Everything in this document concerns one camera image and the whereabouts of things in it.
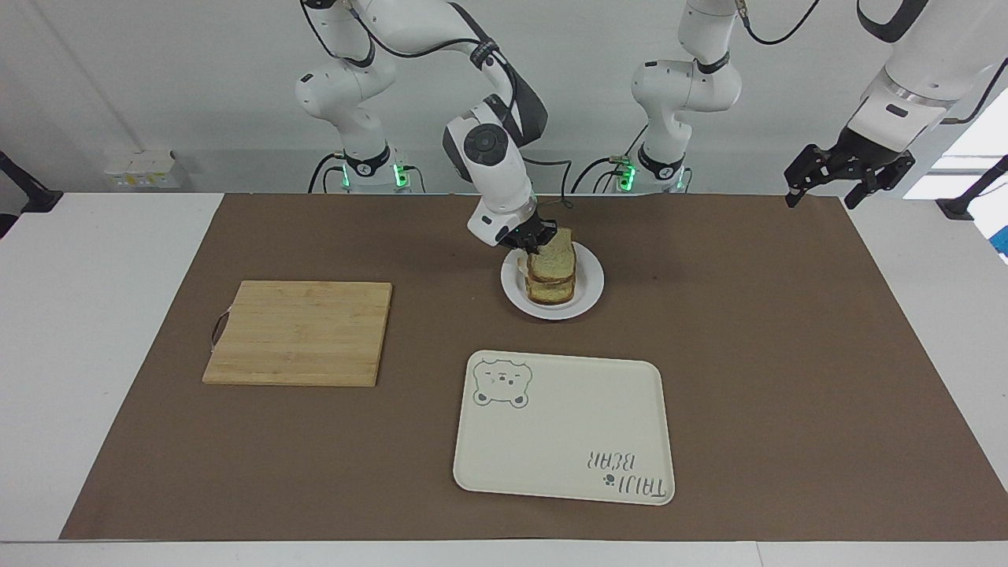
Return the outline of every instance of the white plate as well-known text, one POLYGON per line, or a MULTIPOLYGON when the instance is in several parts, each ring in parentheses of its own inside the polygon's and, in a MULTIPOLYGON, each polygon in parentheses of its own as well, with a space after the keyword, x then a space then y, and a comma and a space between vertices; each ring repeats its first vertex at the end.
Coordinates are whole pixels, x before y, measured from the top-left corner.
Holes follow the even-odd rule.
POLYGON ((525 274, 518 269, 518 259, 528 256, 524 250, 511 250, 511 253, 504 258, 504 264, 501 265, 501 287, 504 289, 507 299, 521 311, 546 321, 563 321, 587 313, 602 298, 602 290, 606 286, 606 274, 602 270, 599 258, 595 257, 591 250, 580 242, 574 243, 574 250, 578 255, 578 264, 575 268, 574 298, 571 301, 565 304, 548 306, 539 305, 528 299, 528 292, 525 290, 525 274))

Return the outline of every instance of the sandwich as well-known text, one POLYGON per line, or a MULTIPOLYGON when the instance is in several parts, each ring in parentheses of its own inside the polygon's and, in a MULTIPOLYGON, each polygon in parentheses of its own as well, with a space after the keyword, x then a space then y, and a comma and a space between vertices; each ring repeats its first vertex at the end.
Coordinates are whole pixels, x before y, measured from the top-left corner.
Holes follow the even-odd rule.
POLYGON ((539 247, 538 254, 529 254, 522 271, 531 302, 553 306, 574 299, 578 257, 573 236, 570 228, 560 228, 548 244, 539 247))

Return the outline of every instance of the white wall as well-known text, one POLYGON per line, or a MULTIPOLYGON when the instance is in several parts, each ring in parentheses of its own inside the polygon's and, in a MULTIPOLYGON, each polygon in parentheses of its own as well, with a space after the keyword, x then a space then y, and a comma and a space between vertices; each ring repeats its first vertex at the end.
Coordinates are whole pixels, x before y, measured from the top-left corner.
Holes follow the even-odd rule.
MULTIPOLYGON (((753 2, 754 26, 777 36, 807 2, 753 2)), ((550 110, 529 156, 573 156, 580 167, 623 151, 644 121, 630 96, 634 69, 684 55, 675 39, 681 0, 460 3, 550 110)), ((872 8, 881 19, 897 3, 872 8)), ((777 47, 756 45, 740 26, 741 101, 688 118, 694 191, 782 193, 783 168, 806 143, 833 143, 889 50, 860 28, 853 0, 824 2, 777 47)), ((325 61, 297 0, 3 0, 0 147, 71 191, 104 190, 105 153, 139 145, 175 150, 196 191, 300 192, 321 154, 341 145, 293 97, 294 82, 325 61)), ((370 106, 430 189, 453 191, 465 186, 442 153, 440 132, 486 94, 465 58, 437 53, 401 62, 397 83, 370 106)), ((922 140, 921 161, 955 137, 948 129, 922 140)), ((539 167, 530 175, 540 192, 559 180, 539 167)))

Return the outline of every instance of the white tray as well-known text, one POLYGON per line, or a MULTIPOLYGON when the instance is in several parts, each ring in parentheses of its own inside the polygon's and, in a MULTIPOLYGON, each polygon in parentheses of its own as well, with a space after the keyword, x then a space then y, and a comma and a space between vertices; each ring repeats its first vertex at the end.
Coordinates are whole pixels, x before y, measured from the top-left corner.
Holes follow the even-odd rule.
POLYGON ((454 472, 477 492, 666 504, 675 483, 661 374, 640 361, 477 352, 454 472))

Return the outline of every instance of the wooden cutting board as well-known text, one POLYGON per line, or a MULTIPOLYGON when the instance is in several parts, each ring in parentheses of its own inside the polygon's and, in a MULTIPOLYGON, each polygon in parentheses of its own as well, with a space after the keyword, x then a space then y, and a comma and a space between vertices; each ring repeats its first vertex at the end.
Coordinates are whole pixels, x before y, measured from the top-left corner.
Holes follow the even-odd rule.
POLYGON ((391 284, 242 281, 203 381, 374 386, 391 284))

